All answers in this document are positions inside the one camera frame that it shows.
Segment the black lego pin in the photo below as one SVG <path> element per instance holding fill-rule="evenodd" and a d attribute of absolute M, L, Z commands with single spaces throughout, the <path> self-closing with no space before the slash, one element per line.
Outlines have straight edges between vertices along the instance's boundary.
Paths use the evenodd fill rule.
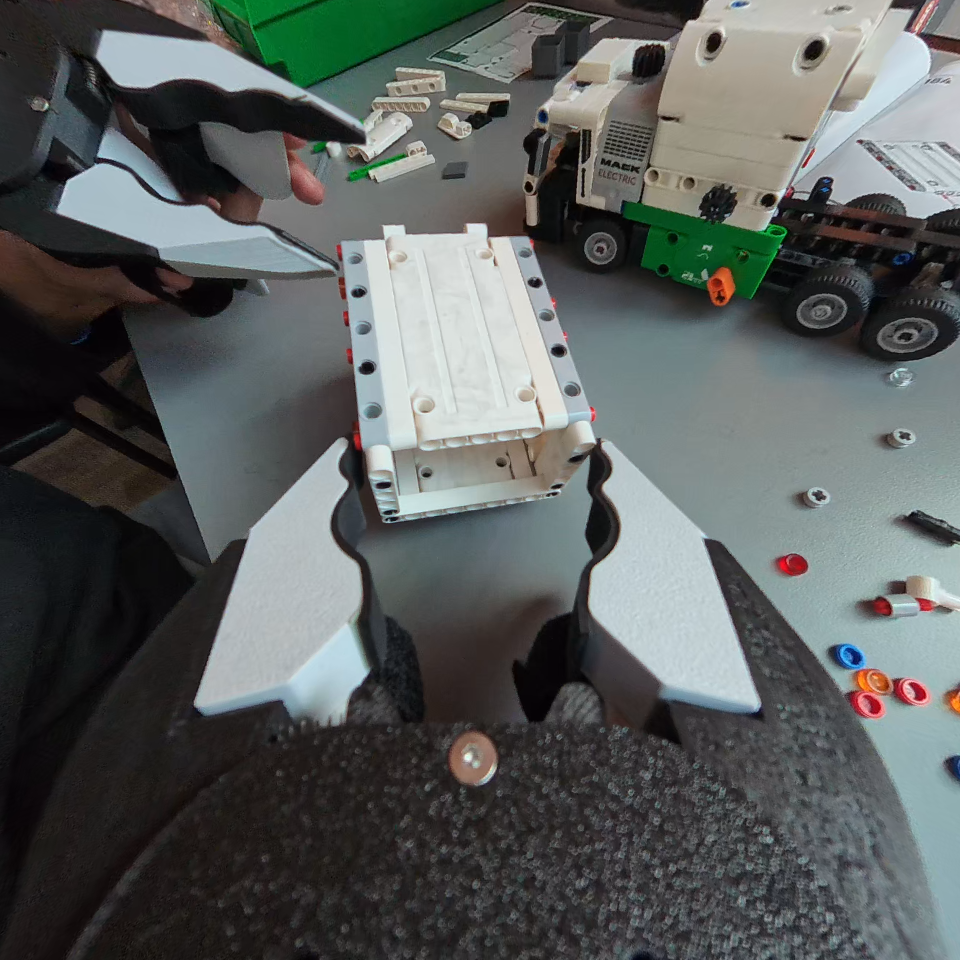
<path fill-rule="evenodd" d="M 959 528 L 922 510 L 912 510 L 904 521 L 946 546 L 959 546 Z"/>

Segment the white lego recycle container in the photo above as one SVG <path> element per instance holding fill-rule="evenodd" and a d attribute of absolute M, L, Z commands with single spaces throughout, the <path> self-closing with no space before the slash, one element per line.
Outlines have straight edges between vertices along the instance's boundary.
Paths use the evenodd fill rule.
<path fill-rule="evenodd" d="M 338 250 L 353 442 L 381 521 L 558 498 L 594 409 L 534 242 L 384 225 Z"/>

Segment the person's left hand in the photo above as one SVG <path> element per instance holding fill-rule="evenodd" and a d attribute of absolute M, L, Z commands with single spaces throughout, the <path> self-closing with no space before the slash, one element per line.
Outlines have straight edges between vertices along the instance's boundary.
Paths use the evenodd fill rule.
<path fill-rule="evenodd" d="M 294 198 L 318 206 L 325 187 L 310 171 L 298 150 L 306 140 L 283 134 Z M 245 185 L 222 198 L 194 195 L 227 219 L 258 221 L 263 199 Z M 174 270 L 156 268 L 160 289 L 165 294 L 188 290 L 193 279 Z M 1 233 L 2 334 L 23 322 L 45 330 L 54 339 L 72 342 L 102 315 L 127 306 L 152 306 L 162 300 L 130 282 L 117 267 L 76 267 L 54 258 L 16 234 Z"/>

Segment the pile of white lego beams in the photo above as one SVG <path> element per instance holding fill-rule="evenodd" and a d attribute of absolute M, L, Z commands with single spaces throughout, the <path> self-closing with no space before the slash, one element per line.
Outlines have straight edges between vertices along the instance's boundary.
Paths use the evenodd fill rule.
<path fill-rule="evenodd" d="M 376 169 L 359 182 L 385 184 L 418 173 L 435 165 L 436 157 L 424 140 L 412 138 L 416 117 L 433 116 L 441 138 L 463 143 L 494 121 L 505 118 L 511 105 L 512 95 L 502 91 L 462 91 L 448 96 L 444 70 L 397 67 L 394 78 L 386 82 L 385 92 L 371 100 L 363 121 L 365 143 L 351 147 L 332 141 L 314 144 L 314 175 L 324 182 L 333 163 L 346 160 L 347 177 L 360 166 L 403 153 L 406 159 Z"/>

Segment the green white printed leaflet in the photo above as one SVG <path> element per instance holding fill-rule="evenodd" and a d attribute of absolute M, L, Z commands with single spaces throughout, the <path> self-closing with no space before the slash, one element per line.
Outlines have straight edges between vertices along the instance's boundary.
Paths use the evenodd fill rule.
<path fill-rule="evenodd" d="M 526 3 L 486 27 L 431 54 L 429 62 L 454 67 L 509 84 L 532 67 L 532 48 L 540 37 L 552 36 L 569 21 L 591 24 L 581 10 L 546 3 Z"/>

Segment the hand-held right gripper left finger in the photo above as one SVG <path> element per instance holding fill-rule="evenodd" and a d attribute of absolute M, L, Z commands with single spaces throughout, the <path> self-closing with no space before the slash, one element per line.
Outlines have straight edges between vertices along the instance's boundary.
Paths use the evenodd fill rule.
<path fill-rule="evenodd" d="M 357 546 L 362 470 L 336 439 L 249 530 L 194 707 L 216 716 L 270 703 L 294 721 L 344 722 L 387 660 L 388 630 Z"/>

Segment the stacked green plastic bins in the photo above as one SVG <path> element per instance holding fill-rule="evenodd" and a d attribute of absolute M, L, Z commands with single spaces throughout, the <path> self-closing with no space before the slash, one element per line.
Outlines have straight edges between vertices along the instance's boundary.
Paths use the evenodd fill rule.
<path fill-rule="evenodd" d="M 493 1 L 208 1 L 246 54 L 303 88 L 493 6 Z"/>

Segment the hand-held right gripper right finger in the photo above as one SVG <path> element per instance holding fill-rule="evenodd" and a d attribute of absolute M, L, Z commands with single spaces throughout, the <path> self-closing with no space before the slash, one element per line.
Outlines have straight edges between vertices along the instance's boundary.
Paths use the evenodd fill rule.
<path fill-rule="evenodd" d="M 594 446 L 586 480 L 574 668 L 615 714 L 674 704 L 757 714 L 706 535 L 608 439 Z"/>

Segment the green lego axle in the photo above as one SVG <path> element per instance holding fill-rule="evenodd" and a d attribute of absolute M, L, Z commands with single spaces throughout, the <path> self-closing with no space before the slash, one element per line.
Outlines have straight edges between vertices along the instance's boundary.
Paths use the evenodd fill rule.
<path fill-rule="evenodd" d="M 380 158 L 378 160 L 366 163 L 365 165 L 350 171 L 346 175 L 346 180 L 349 183 L 357 183 L 362 179 L 368 178 L 373 171 L 381 167 L 392 165 L 394 163 L 397 163 L 406 159 L 407 159 L 407 154 L 405 152 L 390 155 L 385 158 Z"/>

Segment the white instruction booklet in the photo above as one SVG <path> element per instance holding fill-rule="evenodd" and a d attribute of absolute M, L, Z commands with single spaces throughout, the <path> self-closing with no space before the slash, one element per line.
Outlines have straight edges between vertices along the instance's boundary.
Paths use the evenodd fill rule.
<path fill-rule="evenodd" d="M 958 83 L 957 60 L 934 67 L 926 42 L 903 34 L 867 98 L 829 119 L 819 152 L 794 181 L 794 197 L 807 198 L 818 179 L 830 177 L 835 202 L 887 194 L 918 218 L 957 209 Z"/>

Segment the white green lego truck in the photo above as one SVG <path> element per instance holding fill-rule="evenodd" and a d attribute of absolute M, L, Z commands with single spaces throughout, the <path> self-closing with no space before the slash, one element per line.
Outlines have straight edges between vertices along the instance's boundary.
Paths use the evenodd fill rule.
<path fill-rule="evenodd" d="M 875 359 L 958 342 L 958 213 L 887 191 L 806 186 L 831 122 L 867 105 L 919 2 L 704 2 L 675 42 L 603 38 L 525 137 L 525 229 L 576 238 L 598 273 L 628 262 L 714 306 L 785 292 L 807 338 L 859 330 Z"/>

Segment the scattered small lego pieces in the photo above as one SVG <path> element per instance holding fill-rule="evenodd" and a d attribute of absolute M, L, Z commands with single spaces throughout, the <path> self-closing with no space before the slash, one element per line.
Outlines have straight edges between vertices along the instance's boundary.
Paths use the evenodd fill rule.
<path fill-rule="evenodd" d="M 903 388 L 912 381 L 913 374 L 906 367 L 897 367 L 887 378 L 891 385 Z M 906 428 L 896 428 L 887 436 L 886 442 L 894 449 L 905 449 L 916 442 L 916 433 Z M 822 487 L 810 487 L 803 492 L 802 499 L 806 506 L 817 508 L 825 506 L 830 498 Z M 775 565 L 781 573 L 789 577 L 804 575 L 810 569 L 807 559 L 796 553 L 777 558 Z M 917 678 L 891 678 L 883 671 L 870 667 L 866 654 L 856 644 L 839 644 L 833 648 L 831 656 L 836 665 L 850 673 L 853 678 L 854 687 L 846 693 L 846 699 L 862 719 L 882 719 L 886 711 L 886 701 L 891 697 L 911 707 L 925 707 L 932 702 L 929 688 Z M 948 702 L 958 715 L 958 687 L 949 693 Z M 958 783 L 958 754 L 947 757 L 943 765 Z"/>

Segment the person's left forearm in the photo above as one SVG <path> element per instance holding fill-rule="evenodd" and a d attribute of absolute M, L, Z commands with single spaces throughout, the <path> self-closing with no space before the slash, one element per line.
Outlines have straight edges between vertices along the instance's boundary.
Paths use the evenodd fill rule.
<path fill-rule="evenodd" d="M 46 446 L 71 424 L 66 415 L 103 371 L 129 353 L 123 311 L 113 307 L 79 330 L 61 335 L 6 294 L 1 298 L 2 466 L 11 466 Z"/>

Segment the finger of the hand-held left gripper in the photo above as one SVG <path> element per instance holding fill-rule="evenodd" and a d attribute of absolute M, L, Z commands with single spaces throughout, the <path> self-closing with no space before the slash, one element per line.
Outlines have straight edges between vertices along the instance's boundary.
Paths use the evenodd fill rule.
<path fill-rule="evenodd" d="M 152 130 L 214 123 L 245 134 L 367 140 L 361 120 L 207 40 L 104 30 L 96 61 L 121 104 Z"/>
<path fill-rule="evenodd" d="M 124 163 L 100 161 L 66 182 L 56 203 L 75 253 L 166 266 L 194 279 L 335 278 L 337 259 L 263 223 L 221 217 L 175 198 Z"/>

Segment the white red lego connector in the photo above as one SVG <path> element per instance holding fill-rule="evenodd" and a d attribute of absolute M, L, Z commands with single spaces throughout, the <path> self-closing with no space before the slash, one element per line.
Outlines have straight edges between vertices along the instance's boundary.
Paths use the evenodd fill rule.
<path fill-rule="evenodd" d="M 878 596 L 871 607 L 882 618 L 914 618 L 936 609 L 957 613 L 959 594 L 933 577 L 915 575 L 904 581 L 904 592 Z"/>

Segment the person's black clothing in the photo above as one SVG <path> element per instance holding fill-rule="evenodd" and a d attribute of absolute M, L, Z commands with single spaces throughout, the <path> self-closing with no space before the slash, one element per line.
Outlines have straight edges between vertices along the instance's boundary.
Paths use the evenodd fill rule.
<path fill-rule="evenodd" d="M 176 778 L 130 661 L 194 587 L 163 537 L 2 467 L 2 957 L 61 958 L 74 917 L 150 834 Z"/>

